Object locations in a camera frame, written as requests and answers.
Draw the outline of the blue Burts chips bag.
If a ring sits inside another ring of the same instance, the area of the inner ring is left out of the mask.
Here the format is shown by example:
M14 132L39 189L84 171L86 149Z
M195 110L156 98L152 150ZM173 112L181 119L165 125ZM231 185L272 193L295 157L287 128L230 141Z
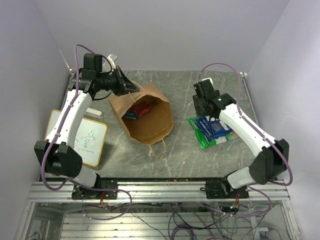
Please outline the blue Burts chips bag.
M205 137L205 140L210 143L215 139L213 130L210 122L207 120L205 116L198 117L193 120L193 123L197 126L197 128L202 132Z

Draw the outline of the pink snack packet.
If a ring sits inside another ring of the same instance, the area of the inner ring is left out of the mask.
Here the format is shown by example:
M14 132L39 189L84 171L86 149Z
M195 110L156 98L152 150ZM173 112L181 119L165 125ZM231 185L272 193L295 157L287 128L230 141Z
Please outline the pink snack packet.
M131 108L138 118L143 117L145 114L151 111L146 101L140 102L139 104L136 104Z

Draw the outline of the blue snack packet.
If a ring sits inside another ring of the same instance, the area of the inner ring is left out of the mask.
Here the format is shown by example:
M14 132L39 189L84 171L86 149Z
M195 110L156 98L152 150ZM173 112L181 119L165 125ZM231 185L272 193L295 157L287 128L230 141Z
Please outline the blue snack packet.
M134 111L127 111L124 115L124 118L137 120L139 116Z

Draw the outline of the dark navy snack packet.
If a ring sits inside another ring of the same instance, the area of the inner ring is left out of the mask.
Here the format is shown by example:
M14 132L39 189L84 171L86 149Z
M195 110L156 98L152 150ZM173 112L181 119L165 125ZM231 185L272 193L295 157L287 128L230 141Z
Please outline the dark navy snack packet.
M217 139L220 137L224 137L233 132L233 130L220 120L210 121L212 127L212 135Z

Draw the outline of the brown paper bag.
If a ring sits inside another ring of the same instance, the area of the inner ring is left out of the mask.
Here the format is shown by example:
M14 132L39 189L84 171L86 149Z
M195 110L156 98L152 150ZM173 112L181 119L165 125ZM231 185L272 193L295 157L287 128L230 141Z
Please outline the brown paper bag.
M165 156L167 150L165 137L174 127L170 102L155 84L151 82L142 85L137 82L135 84L138 86L139 92L122 96L113 94L108 97L111 110L129 138L148 145L154 156L156 153L152 145L161 141L164 147L163 154L156 157L161 159ZM145 108L149 111L137 119L125 117L128 111L142 105L145 105Z

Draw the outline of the green Chuba chips bag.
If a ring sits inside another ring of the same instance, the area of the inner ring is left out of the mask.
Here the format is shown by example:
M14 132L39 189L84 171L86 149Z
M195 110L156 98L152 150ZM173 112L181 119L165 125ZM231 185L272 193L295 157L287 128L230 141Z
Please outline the green Chuba chips bag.
M225 136L221 136L219 138L215 138L214 140L212 140L211 142L207 142L205 139L205 136L203 135L203 133L197 128L197 126L194 124L193 120L195 120L196 118L199 117L194 117L194 118L189 118L187 121L188 123L191 125L191 127L193 128L196 138L201 146L202 149L206 149L208 147L214 146L214 145L218 145L218 144L222 144L225 142L229 142L231 140L237 139L239 136L233 131L232 133L229 133ZM206 116L207 120L210 121L214 121L214 120L220 120L220 119L215 119L214 117L209 118L208 116Z

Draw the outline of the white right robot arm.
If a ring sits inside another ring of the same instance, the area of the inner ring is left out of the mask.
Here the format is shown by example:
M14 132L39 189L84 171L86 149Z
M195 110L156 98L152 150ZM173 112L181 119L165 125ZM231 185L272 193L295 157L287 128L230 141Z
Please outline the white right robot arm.
M215 118L229 126L249 147L255 159L251 165L220 179L217 188L226 198L235 197L245 186L266 183L278 185L278 175L289 169L289 143L277 140L256 125L229 94L220 94L209 81L196 83L192 100L198 117Z

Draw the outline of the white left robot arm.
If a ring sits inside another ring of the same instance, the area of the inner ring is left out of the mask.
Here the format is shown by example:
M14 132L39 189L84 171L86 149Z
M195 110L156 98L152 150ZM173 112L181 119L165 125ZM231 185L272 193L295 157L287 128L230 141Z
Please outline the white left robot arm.
M66 100L56 124L45 140L35 143L41 179L49 190L58 191L61 187L51 187L46 181L46 173L83 186L91 199L101 195L100 176L83 165L83 159L74 146L81 121L98 92L108 91L118 97L140 90L115 64L116 59L115 54L105 57L86 53L83 56L83 67L76 69L75 75L69 79Z

